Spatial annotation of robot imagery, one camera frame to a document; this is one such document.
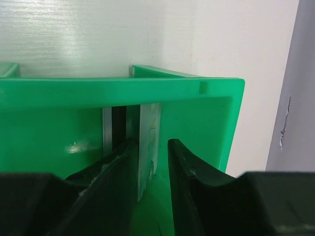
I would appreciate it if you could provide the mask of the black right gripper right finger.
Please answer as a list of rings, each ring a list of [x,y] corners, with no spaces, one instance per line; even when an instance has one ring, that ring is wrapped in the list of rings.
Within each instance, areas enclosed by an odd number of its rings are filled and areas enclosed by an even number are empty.
[[[246,172],[232,177],[168,141],[177,236],[312,236],[313,172]]]

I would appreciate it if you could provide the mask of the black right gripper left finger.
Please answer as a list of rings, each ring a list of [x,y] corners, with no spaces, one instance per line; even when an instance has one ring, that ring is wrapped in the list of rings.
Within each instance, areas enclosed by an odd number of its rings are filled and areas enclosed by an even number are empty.
[[[137,201],[138,142],[61,179],[52,173],[1,173],[3,236],[127,236]]]

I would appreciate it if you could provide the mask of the silver card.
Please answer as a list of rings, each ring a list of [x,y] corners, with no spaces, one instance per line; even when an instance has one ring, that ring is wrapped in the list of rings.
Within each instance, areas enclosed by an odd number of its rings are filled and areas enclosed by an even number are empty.
[[[138,200],[157,169],[160,118],[160,103],[140,105]]]
[[[139,140],[139,128],[140,105],[103,108],[103,155],[109,155],[128,138]]]

